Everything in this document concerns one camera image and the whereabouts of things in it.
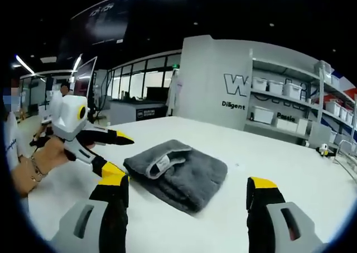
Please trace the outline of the person's left hand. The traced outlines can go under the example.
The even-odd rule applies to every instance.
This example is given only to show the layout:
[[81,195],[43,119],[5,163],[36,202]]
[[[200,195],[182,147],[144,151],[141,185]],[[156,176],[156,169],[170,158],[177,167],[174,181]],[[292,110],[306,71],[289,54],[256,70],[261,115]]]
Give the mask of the person's left hand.
[[76,157],[65,148],[60,138],[52,136],[44,147],[33,154],[33,160],[40,173],[46,175],[60,165],[75,161]]

